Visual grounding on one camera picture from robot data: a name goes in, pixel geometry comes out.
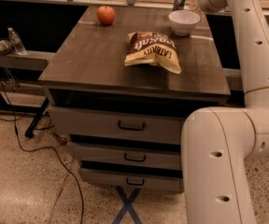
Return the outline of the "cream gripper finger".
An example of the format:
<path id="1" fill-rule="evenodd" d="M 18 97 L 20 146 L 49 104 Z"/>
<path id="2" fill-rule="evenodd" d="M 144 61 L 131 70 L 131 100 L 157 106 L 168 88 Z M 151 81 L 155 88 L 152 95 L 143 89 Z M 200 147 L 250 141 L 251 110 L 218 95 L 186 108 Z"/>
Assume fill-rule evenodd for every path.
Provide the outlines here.
<path id="1" fill-rule="evenodd" d="M 189 9 L 197 13 L 202 12 L 198 0 L 190 0 Z"/>

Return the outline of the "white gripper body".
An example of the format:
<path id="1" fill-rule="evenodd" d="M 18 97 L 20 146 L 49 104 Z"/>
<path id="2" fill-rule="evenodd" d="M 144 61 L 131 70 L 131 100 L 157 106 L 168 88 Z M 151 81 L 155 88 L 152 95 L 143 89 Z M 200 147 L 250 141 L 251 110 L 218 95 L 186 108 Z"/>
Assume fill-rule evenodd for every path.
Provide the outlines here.
<path id="1" fill-rule="evenodd" d="M 204 13 L 214 14 L 217 12 L 217 8 L 215 7 L 212 0 L 198 0 L 198 4 Z"/>

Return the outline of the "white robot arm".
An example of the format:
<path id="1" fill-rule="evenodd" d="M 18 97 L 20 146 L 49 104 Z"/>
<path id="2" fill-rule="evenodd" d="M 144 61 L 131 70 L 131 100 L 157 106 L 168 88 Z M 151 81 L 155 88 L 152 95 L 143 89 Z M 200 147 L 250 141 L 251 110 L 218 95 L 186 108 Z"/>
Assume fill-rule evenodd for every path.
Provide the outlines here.
<path id="1" fill-rule="evenodd" d="M 257 224 L 244 161 L 269 155 L 269 26 L 261 0 L 198 0 L 229 8 L 245 105 L 207 107 L 185 120 L 181 159 L 188 224 Z"/>

